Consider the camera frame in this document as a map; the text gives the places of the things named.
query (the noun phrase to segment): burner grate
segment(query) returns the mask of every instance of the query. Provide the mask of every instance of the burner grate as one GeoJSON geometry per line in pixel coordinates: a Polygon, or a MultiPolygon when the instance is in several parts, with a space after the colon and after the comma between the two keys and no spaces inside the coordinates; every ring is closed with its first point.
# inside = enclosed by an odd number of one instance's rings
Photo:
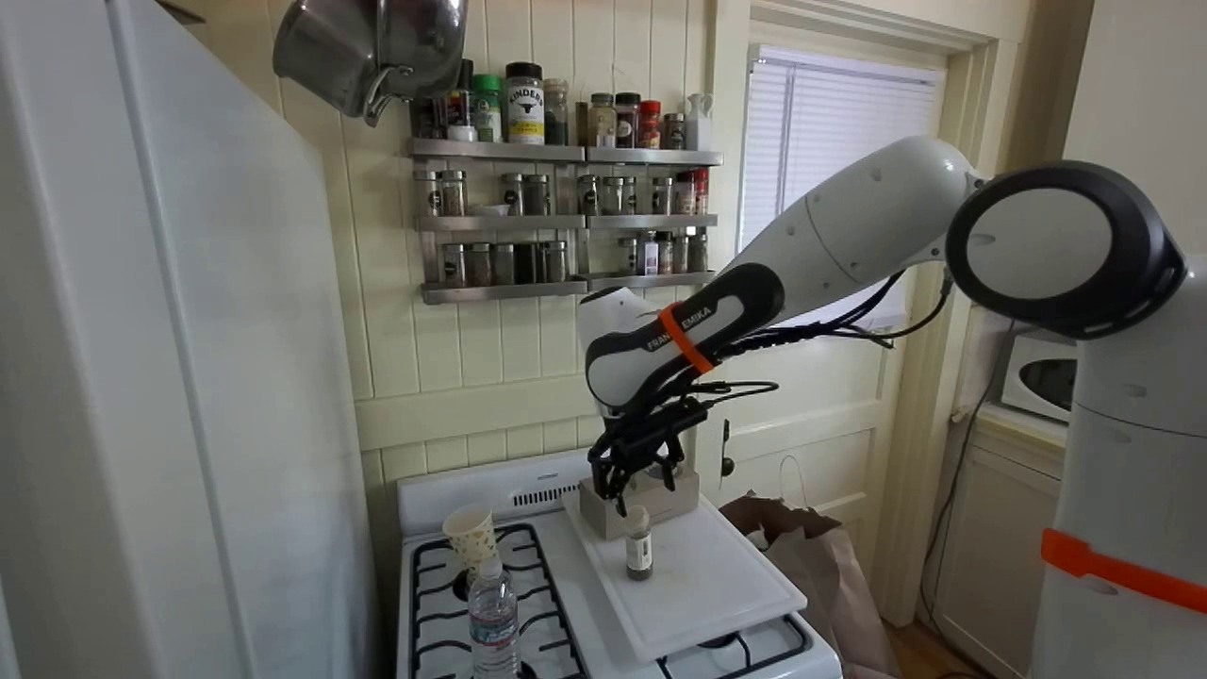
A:
{"type": "MultiPolygon", "coordinates": [[[[547,571],[533,523],[499,528],[499,556],[517,590],[522,677],[590,679],[572,643],[558,585],[547,571]]],[[[468,643],[468,576],[451,567],[449,538],[422,543],[410,556],[410,677],[465,677],[473,667],[468,643]]]]}

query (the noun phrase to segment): white robotic arm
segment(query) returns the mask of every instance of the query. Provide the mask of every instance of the white robotic arm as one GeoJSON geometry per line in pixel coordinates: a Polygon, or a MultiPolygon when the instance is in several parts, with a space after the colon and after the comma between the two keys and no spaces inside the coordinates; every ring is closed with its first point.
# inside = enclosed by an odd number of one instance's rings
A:
{"type": "Polygon", "coordinates": [[[583,382],[606,423],[595,490],[617,497],[649,463],[671,483],[680,434],[751,387],[702,386],[717,362],[812,337],[876,340],[856,323],[876,296],[835,319],[777,319],[934,257],[973,301],[1078,340],[1144,319],[1186,279],[1157,213],[1114,170],[1055,161],[981,180],[956,148],[903,140],[798,196],[687,301],[654,309],[634,289],[582,301],[583,382]]]}
{"type": "Polygon", "coordinates": [[[680,434],[751,386],[698,382],[751,347],[871,337],[859,301],[777,330],[917,262],[942,257],[981,304],[1084,342],[1032,644],[1039,679],[1207,677],[1207,283],[1152,201],[1106,167],[1051,161],[976,180],[964,157],[904,140],[796,201],[704,289],[654,309],[631,289],[582,304],[583,376],[606,434],[595,490],[624,497],[680,434]]]}

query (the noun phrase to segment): white stove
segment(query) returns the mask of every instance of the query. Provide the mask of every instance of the white stove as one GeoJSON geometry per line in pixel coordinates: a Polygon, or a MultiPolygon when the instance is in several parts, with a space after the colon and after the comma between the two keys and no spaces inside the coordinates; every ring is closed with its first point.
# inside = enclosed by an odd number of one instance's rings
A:
{"type": "Polygon", "coordinates": [[[590,480],[583,454],[533,458],[409,480],[400,493],[400,679],[473,677],[465,573],[436,523],[461,506],[493,514],[503,561],[522,600],[524,677],[634,677],[634,679],[841,679],[835,650],[796,616],[771,611],[762,624],[717,634],[702,644],[637,659],[592,567],[562,493],[590,480]]]}

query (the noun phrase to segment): orange stripe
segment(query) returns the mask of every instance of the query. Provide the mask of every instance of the orange stripe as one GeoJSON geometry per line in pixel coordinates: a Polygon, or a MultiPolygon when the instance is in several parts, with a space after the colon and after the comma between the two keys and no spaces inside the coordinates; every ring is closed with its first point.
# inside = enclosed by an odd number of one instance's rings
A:
{"type": "Polygon", "coordinates": [[[1073,573],[1073,576],[1099,576],[1130,591],[1144,591],[1152,600],[1164,600],[1174,607],[1189,607],[1207,616],[1207,590],[1196,580],[1179,580],[1114,556],[1099,556],[1086,538],[1075,538],[1069,532],[1046,528],[1041,556],[1047,567],[1073,573]]]}
{"type": "Polygon", "coordinates": [[[680,353],[687,360],[687,365],[693,365],[693,372],[709,372],[713,362],[709,353],[702,353],[702,347],[681,332],[675,304],[666,304],[665,312],[656,312],[656,319],[665,323],[666,340],[680,347],[680,353]]]}

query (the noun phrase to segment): window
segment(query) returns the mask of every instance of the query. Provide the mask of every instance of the window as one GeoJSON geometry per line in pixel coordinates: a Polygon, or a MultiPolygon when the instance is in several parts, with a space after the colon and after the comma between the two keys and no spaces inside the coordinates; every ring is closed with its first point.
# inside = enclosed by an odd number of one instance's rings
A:
{"type": "Polygon", "coordinates": [[[738,240],[841,167],[903,136],[934,136],[939,102],[942,71],[757,50],[738,240]]]}

